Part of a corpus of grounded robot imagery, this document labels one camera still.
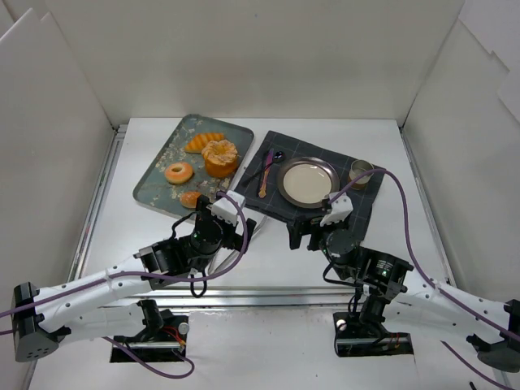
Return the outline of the stainless steel tongs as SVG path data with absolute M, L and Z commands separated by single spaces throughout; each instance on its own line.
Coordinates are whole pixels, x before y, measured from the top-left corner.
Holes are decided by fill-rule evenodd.
M 267 216 L 262 217 L 260 222 L 256 225 L 255 229 L 253 230 L 252 240 L 259 233 L 259 231 L 263 228 L 263 226 L 265 225 L 267 220 L 268 220 Z M 235 261 L 235 259 L 238 257 L 239 252 L 240 252 L 239 250 L 232 251 L 224 260 L 222 260 L 220 262 L 213 260 L 209 266 L 209 274 L 213 275 L 216 272 L 226 269 L 230 264 L 232 264 Z

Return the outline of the small round orange bun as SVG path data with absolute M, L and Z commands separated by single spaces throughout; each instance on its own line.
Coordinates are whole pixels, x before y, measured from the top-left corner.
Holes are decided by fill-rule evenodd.
M 189 191 L 181 193 L 179 197 L 180 204 L 190 210 L 194 210 L 197 207 L 197 200 L 202 194 L 198 191 Z

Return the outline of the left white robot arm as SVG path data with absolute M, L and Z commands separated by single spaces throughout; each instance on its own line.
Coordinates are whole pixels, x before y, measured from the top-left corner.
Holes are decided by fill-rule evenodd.
M 153 300 L 116 307 L 115 302 L 178 283 L 207 283 L 206 273 L 221 249 L 245 254 L 256 223 L 247 219 L 245 197 L 220 192 L 216 201 L 201 196 L 188 214 L 195 224 L 187 236 L 171 235 L 103 271 L 65 284 L 38 288 L 27 282 L 13 290 L 10 317 L 15 360 L 31 362 L 58 347 L 105 336 L 153 335 L 163 318 Z

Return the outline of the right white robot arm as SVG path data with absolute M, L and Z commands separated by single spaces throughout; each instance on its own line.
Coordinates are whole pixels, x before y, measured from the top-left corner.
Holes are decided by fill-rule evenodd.
M 360 246 L 345 222 L 322 225 L 320 218 L 301 217 L 288 223 L 290 249 L 298 249 L 303 236 L 309 251 L 327 259 L 326 271 L 337 275 L 336 284 L 354 290 L 345 312 L 333 315 L 334 350 L 339 357 L 388 356 L 410 353 L 410 335 L 390 331 L 384 323 L 405 319 L 405 310 L 434 315 L 431 326 L 462 336 L 487 366 L 519 371 L 519 302 L 489 301 L 449 284 L 425 280 L 412 264 Z

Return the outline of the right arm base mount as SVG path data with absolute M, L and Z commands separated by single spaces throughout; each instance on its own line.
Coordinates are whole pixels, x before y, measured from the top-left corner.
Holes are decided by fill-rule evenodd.
M 333 314 L 333 349 L 339 358 L 391 357 L 413 355 L 409 333 L 390 332 L 382 325 L 363 324 L 359 313 Z

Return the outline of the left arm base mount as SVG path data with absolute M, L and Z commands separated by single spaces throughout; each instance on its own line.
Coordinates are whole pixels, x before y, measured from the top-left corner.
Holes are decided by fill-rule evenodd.
M 139 301 L 136 306 L 144 316 L 138 321 L 143 328 L 113 340 L 146 363 L 181 362 L 186 356 L 189 317 L 160 310 L 155 300 Z

